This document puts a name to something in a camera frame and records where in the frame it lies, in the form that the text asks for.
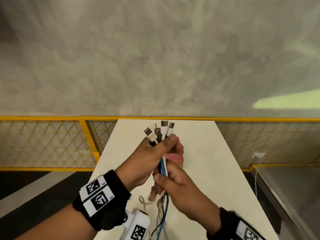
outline table surface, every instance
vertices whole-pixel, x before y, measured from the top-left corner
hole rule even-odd
[[[250,222],[267,240],[278,240],[268,218],[255,198],[238,163],[232,155],[222,134],[214,121],[176,120],[174,133],[184,146],[183,169],[199,187],[218,206],[235,210]],[[110,169],[116,169],[130,156],[142,139],[143,131],[160,120],[120,119],[106,144],[100,160],[90,180]],[[147,198],[153,186],[153,178],[135,188],[127,203],[127,209],[143,209],[138,197]],[[157,206],[147,206],[151,217],[150,230],[155,227]],[[100,231],[95,240],[119,239],[122,226],[110,231]],[[197,222],[189,220],[180,213],[170,201],[166,217],[166,231],[169,239],[206,239],[206,231]]]

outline electrical socket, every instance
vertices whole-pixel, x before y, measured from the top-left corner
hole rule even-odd
[[[255,152],[252,157],[256,157],[256,158],[259,158],[259,159],[262,159],[262,157],[264,157],[266,153],[265,152]]]

